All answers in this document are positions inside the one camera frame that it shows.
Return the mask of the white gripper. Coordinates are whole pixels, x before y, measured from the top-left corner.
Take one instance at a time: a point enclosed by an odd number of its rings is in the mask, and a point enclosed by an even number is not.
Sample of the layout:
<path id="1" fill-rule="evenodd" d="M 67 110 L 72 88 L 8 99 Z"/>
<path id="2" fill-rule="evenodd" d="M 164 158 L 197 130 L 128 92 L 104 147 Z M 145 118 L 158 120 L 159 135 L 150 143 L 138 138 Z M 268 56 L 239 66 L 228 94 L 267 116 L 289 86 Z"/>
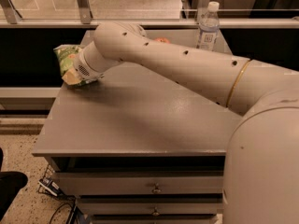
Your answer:
<path id="1" fill-rule="evenodd" d="M 75 57 L 74 67 L 68 69 L 62 76 L 67 85 L 78 85 L 82 80 L 96 80 L 102 72 L 96 69 L 103 61 L 103 56 L 88 48 L 82 49 Z"/>

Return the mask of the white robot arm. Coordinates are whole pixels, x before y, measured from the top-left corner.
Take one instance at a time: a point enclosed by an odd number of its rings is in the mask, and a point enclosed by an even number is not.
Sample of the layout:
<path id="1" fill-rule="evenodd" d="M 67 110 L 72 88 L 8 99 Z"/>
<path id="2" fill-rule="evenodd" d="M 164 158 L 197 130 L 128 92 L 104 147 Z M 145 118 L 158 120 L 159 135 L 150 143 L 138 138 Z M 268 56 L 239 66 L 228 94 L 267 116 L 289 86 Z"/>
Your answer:
<path id="1" fill-rule="evenodd" d="M 168 116 L 193 132 L 221 106 L 240 116 L 226 142 L 223 224 L 298 224 L 299 73 L 248 58 L 147 38 L 139 26 L 104 22 L 62 69 L 69 86 L 136 63 L 187 89 Z"/>

